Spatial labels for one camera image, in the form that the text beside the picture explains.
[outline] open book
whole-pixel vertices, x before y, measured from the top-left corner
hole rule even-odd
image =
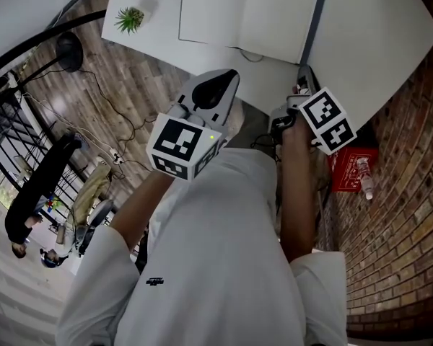
[[[180,40],[305,63],[324,0],[182,0]]]

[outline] succulent plant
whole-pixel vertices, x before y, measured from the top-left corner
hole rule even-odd
[[[123,33],[127,31],[130,35],[131,32],[135,33],[141,22],[143,22],[144,13],[137,8],[125,8],[121,9],[118,13],[117,19],[119,21],[115,24],[118,25],[118,29]]]

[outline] person wearing white shirt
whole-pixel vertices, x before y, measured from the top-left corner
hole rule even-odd
[[[192,183],[152,172],[111,225],[96,230],[56,344],[345,345],[344,255],[311,253],[311,135],[302,118],[283,133],[280,241],[276,163],[235,148],[241,137]],[[149,220],[140,275],[130,253]]]

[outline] hand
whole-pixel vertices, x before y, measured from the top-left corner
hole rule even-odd
[[[295,124],[282,133],[282,148],[295,147],[301,150],[309,150],[313,135],[307,121],[301,114],[298,114]]]

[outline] person in black clothing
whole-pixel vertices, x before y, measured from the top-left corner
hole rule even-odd
[[[42,221],[39,211],[56,189],[69,159],[82,142],[74,133],[67,133],[48,151],[9,207],[5,229],[12,242],[12,251],[18,258],[26,255],[25,239],[32,227]]]

